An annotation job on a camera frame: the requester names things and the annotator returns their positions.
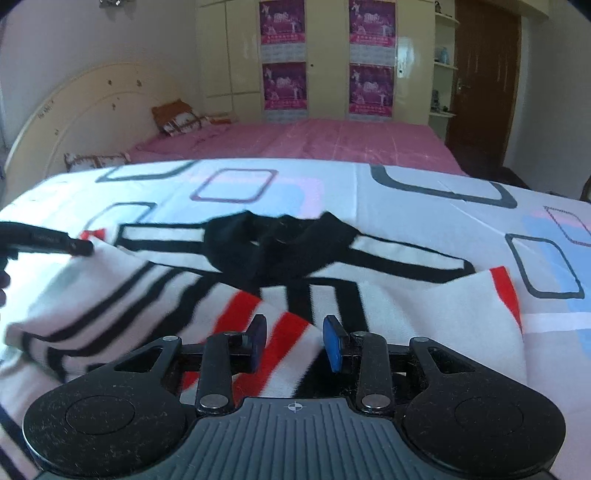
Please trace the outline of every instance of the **metal screw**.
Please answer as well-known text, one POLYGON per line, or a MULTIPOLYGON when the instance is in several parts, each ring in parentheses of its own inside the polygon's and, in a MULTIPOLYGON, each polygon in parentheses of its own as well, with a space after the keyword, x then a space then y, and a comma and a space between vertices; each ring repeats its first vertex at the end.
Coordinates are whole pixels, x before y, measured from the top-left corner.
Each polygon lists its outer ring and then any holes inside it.
POLYGON ((199 400, 199 403, 203 408, 210 408, 212 410, 223 408, 228 404, 228 402, 229 400, 224 395, 220 395, 219 393, 205 395, 204 397, 201 397, 201 400, 199 400))
POLYGON ((371 394, 364 396, 361 403, 369 411, 381 411, 390 405, 390 399, 386 395, 371 394))

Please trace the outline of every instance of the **red fabric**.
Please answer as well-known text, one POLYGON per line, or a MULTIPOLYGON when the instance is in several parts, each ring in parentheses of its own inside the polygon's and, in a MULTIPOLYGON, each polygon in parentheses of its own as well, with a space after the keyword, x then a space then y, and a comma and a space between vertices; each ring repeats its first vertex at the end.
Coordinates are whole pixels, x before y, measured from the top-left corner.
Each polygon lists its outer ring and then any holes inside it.
POLYGON ((80 240, 88 240, 91 236, 94 236, 104 242, 106 233, 107 233, 107 230, 104 228, 101 228, 99 230, 83 230, 83 232, 79 236, 80 236, 80 240))
POLYGON ((492 280, 495 283, 496 292, 499 298, 513 314, 517 325, 521 329, 521 316, 519 315, 519 302, 517 293, 511 282, 511 278, 505 267, 491 268, 492 280))
POLYGON ((303 335, 306 328, 314 328, 304 319, 293 313, 284 313, 271 333, 267 347, 263 351, 261 364, 254 374, 240 375, 234 382, 234 402, 240 403, 244 397, 257 397, 265 388, 269 377, 277 365, 303 335))
MULTIPOLYGON (((248 327, 256 307, 261 299, 249 293, 239 291, 230 300, 226 310, 217 319, 212 335, 222 332, 243 332, 248 327)), ((199 372, 185 372, 183 374, 183 390, 190 388, 199 379, 199 372)))

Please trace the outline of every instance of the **ridged plastic surface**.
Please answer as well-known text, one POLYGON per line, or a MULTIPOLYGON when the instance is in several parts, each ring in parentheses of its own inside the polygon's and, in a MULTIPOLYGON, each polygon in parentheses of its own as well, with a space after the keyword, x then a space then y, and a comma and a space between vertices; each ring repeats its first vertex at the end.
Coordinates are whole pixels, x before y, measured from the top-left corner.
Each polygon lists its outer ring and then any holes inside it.
MULTIPOLYGON (((418 458, 394 425, 342 398, 247 398, 195 425, 158 465, 125 480, 452 480, 418 458)), ((44 473, 39 480, 62 480, 44 473)))

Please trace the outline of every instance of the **wooden door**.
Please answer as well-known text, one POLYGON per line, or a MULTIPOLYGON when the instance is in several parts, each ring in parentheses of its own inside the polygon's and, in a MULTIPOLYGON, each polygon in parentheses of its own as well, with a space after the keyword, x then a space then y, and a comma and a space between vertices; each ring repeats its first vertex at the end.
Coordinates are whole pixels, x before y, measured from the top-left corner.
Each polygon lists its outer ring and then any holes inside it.
POLYGON ((456 0, 456 86, 447 146, 464 171, 494 178, 513 117, 521 19, 478 0, 456 0))

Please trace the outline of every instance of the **headboard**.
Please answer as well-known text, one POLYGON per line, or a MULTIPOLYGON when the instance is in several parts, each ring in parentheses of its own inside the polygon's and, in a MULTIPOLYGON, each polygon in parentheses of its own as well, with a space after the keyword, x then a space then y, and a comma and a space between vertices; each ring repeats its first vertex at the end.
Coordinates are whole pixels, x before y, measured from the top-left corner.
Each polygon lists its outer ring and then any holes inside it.
POLYGON ((7 159, 2 206, 47 177, 64 173, 64 154, 117 154, 155 135, 151 108, 181 97, 154 67, 116 63, 55 90, 31 116, 7 159))

